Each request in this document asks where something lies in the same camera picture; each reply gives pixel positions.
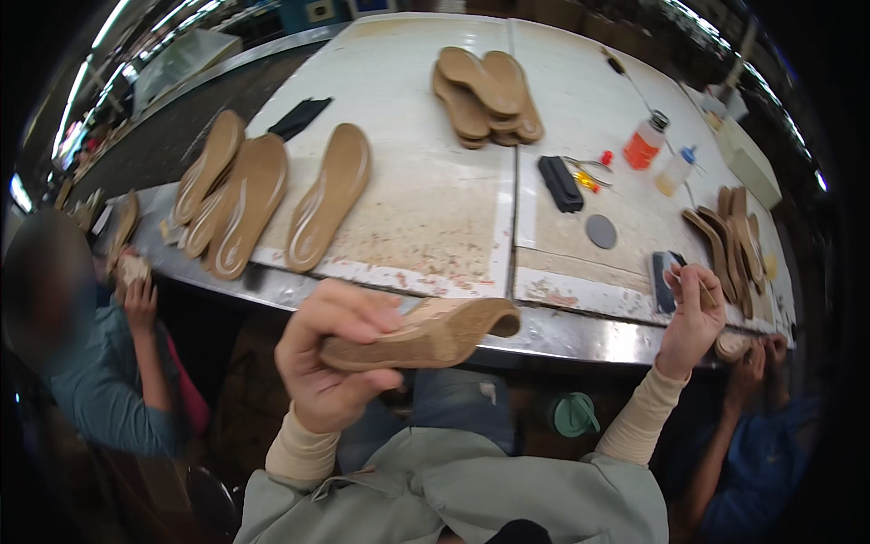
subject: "blue shirt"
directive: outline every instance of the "blue shirt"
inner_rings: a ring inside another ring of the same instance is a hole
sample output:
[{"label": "blue shirt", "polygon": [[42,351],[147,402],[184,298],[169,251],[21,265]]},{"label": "blue shirt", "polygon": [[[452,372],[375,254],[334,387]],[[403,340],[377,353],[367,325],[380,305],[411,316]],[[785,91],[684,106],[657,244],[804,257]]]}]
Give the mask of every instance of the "blue shirt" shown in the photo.
[{"label": "blue shirt", "polygon": [[178,369],[163,326],[155,324],[155,329],[173,412],[145,405],[130,327],[114,299],[97,308],[85,348],[65,353],[60,372],[45,379],[57,405],[85,439],[146,457],[184,452],[191,431],[178,395]]}]

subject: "jeans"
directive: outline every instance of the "jeans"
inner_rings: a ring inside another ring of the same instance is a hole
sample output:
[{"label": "jeans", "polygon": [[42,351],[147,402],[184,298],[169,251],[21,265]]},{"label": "jeans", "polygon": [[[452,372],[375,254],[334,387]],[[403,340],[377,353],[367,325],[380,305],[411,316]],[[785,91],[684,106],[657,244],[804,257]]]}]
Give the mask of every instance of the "jeans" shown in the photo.
[{"label": "jeans", "polygon": [[513,453],[513,424],[505,382],[458,368],[421,368],[414,376],[412,416],[400,420],[375,398],[356,423],[341,433],[338,464],[344,474],[365,467],[369,458],[406,426],[471,431]]}]

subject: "water bottle lid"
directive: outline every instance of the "water bottle lid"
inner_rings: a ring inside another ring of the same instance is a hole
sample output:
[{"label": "water bottle lid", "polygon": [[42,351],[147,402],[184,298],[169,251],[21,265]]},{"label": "water bottle lid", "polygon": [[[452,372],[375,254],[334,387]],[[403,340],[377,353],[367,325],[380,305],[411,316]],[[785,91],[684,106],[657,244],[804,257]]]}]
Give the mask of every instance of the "water bottle lid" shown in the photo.
[{"label": "water bottle lid", "polygon": [[689,149],[688,147],[684,147],[683,149],[679,150],[679,154],[683,156],[683,159],[688,164],[694,165],[695,164],[695,149],[697,147],[698,147],[697,145],[693,145],[692,149]]}]

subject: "worker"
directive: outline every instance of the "worker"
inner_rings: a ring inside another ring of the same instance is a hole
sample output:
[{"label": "worker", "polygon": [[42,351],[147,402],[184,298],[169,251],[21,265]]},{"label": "worker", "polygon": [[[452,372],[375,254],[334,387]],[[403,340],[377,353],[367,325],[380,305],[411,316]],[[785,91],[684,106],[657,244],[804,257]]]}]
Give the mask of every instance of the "worker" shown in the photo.
[{"label": "worker", "polygon": [[[275,348],[292,402],[245,489],[235,542],[667,542],[647,463],[725,325],[725,300],[699,265],[665,276],[677,309],[655,363],[579,461],[513,457],[504,384],[458,369],[418,370],[410,426],[385,424],[376,397],[402,374],[336,372],[318,350],[327,335],[367,344],[401,327],[398,298],[322,281]],[[715,307],[701,301],[702,283]],[[332,476],[337,456],[342,474]]]},{"label": "worker", "polygon": [[207,424],[208,406],[155,319],[151,279],[118,281],[96,308],[94,261],[75,222],[29,216],[3,263],[3,319],[22,361],[85,439],[147,457],[175,457]]},{"label": "worker", "polygon": [[759,541],[785,509],[819,418],[817,400],[791,398],[785,359],[782,334],[754,340],[730,371],[718,422],[677,448],[663,483],[683,488],[671,508],[676,541]]}]

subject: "beige arm sleeve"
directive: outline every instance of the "beige arm sleeve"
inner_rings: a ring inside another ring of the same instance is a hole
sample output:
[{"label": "beige arm sleeve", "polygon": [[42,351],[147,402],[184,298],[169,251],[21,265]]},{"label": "beige arm sleeve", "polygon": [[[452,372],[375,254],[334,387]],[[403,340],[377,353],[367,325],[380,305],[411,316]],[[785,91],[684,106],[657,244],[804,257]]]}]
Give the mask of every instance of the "beige arm sleeve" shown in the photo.
[{"label": "beige arm sleeve", "polygon": [[607,428],[595,451],[646,466],[659,441],[661,427],[677,406],[679,393],[691,377],[690,374],[685,380],[667,378],[653,365],[634,389],[626,407]]},{"label": "beige arm sleeve", "polygon": [[296,410],[284,416],[281,430],[266,454],[266,472],[293,480],[323,480],[335,467],[341,433],[315,434],[296,419]]}]

